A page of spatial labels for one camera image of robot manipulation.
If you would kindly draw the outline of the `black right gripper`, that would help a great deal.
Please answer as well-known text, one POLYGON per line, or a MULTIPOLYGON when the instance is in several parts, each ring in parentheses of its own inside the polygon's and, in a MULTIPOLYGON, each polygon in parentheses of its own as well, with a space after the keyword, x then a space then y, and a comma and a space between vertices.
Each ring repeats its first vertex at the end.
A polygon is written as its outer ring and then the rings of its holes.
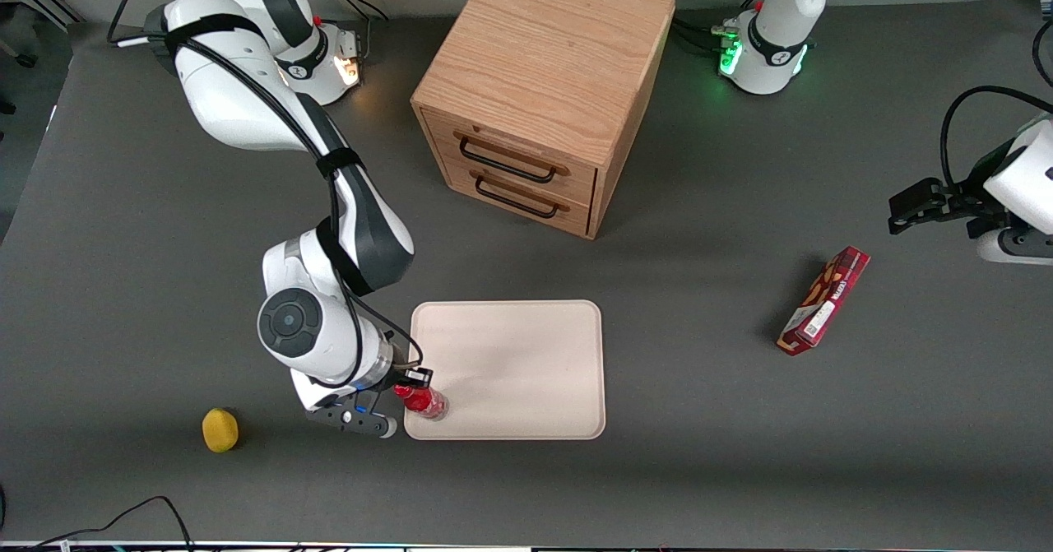
POLYGON ((434 372, 432 369, 419 367, 419 361, 392 361, 383 379, 378 383, 358 391, 355 395, 355 411, 373 413, 380 395, 393 387, 430 388, 434 372))

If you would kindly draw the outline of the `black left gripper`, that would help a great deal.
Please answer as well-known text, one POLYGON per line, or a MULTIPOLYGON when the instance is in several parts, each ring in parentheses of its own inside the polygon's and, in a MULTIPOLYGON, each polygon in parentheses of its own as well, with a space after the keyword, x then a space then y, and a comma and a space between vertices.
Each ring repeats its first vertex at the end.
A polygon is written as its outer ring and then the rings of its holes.
POLYGON ((888 233, 901 234, 910 226, 933 220, 939 223, 966 220, 963 226, 971 240, 1010 226, 1009 212, 982 184, 943 183, 929 177, 893 196, 888 233))

